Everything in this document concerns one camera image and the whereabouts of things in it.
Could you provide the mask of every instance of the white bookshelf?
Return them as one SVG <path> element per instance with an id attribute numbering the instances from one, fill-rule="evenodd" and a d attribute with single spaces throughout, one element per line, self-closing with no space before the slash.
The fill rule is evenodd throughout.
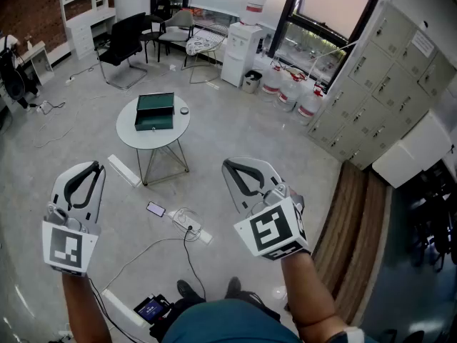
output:
<path id="1" fill-rule="evenodd" d="M 91 0 L 91 9 L 67 19 L 65 7 L 75 1 L 60 0 L 60 5 L 70 48 L 82 58 L 94 51 L 94 37 L 111 31 L 116 22 L 116 10 L 109 7 L 108 0 Z"/>

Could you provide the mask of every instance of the shoe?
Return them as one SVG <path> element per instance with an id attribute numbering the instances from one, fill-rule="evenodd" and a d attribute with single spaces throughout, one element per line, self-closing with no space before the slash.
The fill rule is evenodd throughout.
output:
<path id="1" fill-rule="evenodd" d="M 235 297 L 241 292 L 241 282 L 238 277 L 232 277 L 228 283 L 226 299 Z"/>
<path id="2" fill-rule="evenodd" d="M 180 279 L 176 286 L 178 287 L 179 294 L 184 298 L 198 297 L 198 294 L 192 289 L 192 287 L 184 280 Z"/>

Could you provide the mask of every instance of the round table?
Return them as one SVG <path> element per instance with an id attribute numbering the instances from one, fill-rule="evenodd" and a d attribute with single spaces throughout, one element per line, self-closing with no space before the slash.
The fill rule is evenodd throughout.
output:
<path id="1" fill-rule="evenodd" d="M 183 173 L 188 173 L 189 167 L 187 165 L 186 157 L 184 156 L 181 144 L 179 143 L 179 137 L 181 137 L 182 134 L 186 131 L 191 120 L 190 110 L 188 114 L 181 114 L 180 112 L 180 109 L 182 107 L 187 107 L 186 102 L 179 96 L 174 96 L 173 129 L 157 129 L 150 131 L 137 131 L 135 129 L 137 103 L 138 98 L 132 100 L 122 109 L 121 113 L 117 117 L 116 130 L 122 142 L 130 147 L 133 147 L 136 150 L 136 158 L 138 159 L 138 166 L 140 169 L 140 176 L 143 185 L 147 186 L 151 183 L 160 182 L 170 177 L 175 177 Z M 175 141 L 178 142 L 183 160 L 181 160 L 179 156 L 176 155 L 174 151 L 170 149 L 169 144 Z M 177 161 L 181 166 L 183 166 L 184 171 L 148 182 L 148 175 L 151 171 L 151 165 L 154 160 L 154 156 L 156 154 L 156 151 L 162 147 L 166 147 L 170 151 L 170 153 L 165 152 L 165 154 L 169 155 L 173 160 Z M 151 157 L 149 158 L 148 167 L 146 173 L 144 174 L 144 178 L 141 172 L 138 150 L 152 150 Z"/>

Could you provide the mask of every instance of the gray concrete floor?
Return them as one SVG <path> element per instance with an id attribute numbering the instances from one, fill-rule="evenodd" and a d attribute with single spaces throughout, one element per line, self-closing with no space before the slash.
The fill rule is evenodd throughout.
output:
<path id="1" fill-rule="evenodd" d="M 98 160 L 106 166 L 106 183 L 99 223 L 102 234 L 96 246 L 89 275 L 103 289 L 120 268 L 153 241 L 182 237 L 171 221 L 146 211 L 149 201 L 167 211 L 189 207 L 204 221 L 204 229 L 214 236 L 209 246 L 189 243 L 189 252 L 209 300 L 225 294 L 229 279 L 238 276 L 247 290 L 255 291 L 283 323 L 293 329 L 284 301 L 275 300 L 272 289 L 283 284 L 281 266 L 250 255 L 233 229 L 242 219 L 237 213 L 221 173 L 222 161 L 230 156 L 252 156 L 269 161 L 278 173 L 305 197 L 305 227 L 314 245 L 326 217 L 336 185 L 340 163 L 304 136 L 304 129 L 291 114 L 275 109 L 220 79 L 208 84 L 189 84 L 190 70 L 180 71 L 184 55 L 162 52 L 157 64 L 150 44 L 150 63 L 144 53 L 137 61 L 148 76 L 130 91 L 106 84 L 100 68 L 84 72 L 70 86 L 65 81 L 73 73 L 96 64 L 94 55 L 81 61 L 67 59 L 55 68 L 55 78 L 41 88 L 41 97 L 56 105 L 66 102 L 47 116 L 35 111 L 19 111 L 11 128 L 0 138 L 0 321 L 2 342 L 15 342 L 13 333 L 30 342 L 56 339 L 66 329 L 68 317 L 61 277 L 43 262 L 41 220 L 57 176 L 83 161 Z M 170 65 L 176 65 L 171 71 Z M 106 65 L 113 79 L 126 83 L 137 75 L 126 64 Z M 149 187 L 132 188 L 108 163 L 115 154 L 139 175 L 136 152 L 117 136 L 116 119 L 122 108 L 139 94 L 174 91 L 191 111 L 191 123 L 181 137 L 190 173 Z M 49 139 L 63 138 L 42 148 Z M 143 166 L 149 154 L 141 154 Z M 172 172 L 173 163 L 158 157 L 156 175 Z M 176 281 L 185 279 L 197 292 L 182 242 L 157 244 L 130 264 L 110 286 L 110 290 L 133 309 L 149 294 L 163 294 L 173 302 L 179 298 Z M 16 288 L 31 311 L 22 304 Z M 106 307 L 124 329 L 147 342 L 153 339 L 147 328 L 138 328 L 107 302 Z M 113 329 L 114 340 L 126 339 Z"/>
<path id="2" fill-rule="evenodd" d="M 381 339 L 386 329 L 398 331 L 397 342 L 423 330 L 424 343 L 433 343 L 457 312 L 457 273 L 451 256 L 446 256 L 443 270 L 435 273 L 429 264 L 437 256 L 433 246 L 426 250 L 420 267 L 413 266 L 418 250 L 407 252 L 414 238 L 408 221 L 411 203 L 404 188 L 393 191 L 383 263 L 361 325 L 380 343 L 390 342 Z"/>

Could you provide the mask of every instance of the small screen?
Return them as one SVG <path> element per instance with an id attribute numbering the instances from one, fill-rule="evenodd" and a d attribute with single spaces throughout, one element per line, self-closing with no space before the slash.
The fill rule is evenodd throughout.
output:
<path id="1" fill-rule="evenodd" d="M 147 206 L 147 210 L 151 211 L 153 214 L 156 214 L 159 217 L 162 217 L 164 215 L 165 209 L 157 206 L 156 204 L 149 202 Z"/>
<path id="2" fill-rule="evenodd" d="M 144 305 L 138 313 L 148 322 L 150 322 L 164 308 L 157 301 L 151 300 Z"/>

